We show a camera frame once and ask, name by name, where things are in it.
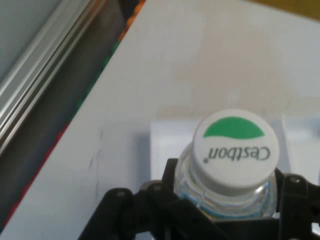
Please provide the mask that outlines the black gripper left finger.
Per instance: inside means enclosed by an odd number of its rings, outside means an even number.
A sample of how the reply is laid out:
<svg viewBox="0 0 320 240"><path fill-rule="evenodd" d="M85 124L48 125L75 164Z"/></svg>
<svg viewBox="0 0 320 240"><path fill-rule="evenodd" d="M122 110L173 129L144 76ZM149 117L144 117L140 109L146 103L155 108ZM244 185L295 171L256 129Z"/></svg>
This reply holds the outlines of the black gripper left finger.
<svg viewBox="0 0 320 240"><path fill-rule="evenodd" d="M137 193L113 188L105 193L80 240L133 240L149 232L156 240L216 240L218 230L195 206L173 192L178 160L167 160L161 180Z"/></svg>

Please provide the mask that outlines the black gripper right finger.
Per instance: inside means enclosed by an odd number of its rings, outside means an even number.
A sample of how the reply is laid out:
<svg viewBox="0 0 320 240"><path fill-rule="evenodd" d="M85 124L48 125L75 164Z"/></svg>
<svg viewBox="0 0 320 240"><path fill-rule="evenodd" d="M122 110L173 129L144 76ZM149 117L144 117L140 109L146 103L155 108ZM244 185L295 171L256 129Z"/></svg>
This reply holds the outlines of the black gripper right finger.
<svg viewBox="0 0 320 240"><path fill-rule="evenodd" d="M299 174L274 171L279 213L274 240L318 240L312 224L320 225L320 187Z"/></svg>

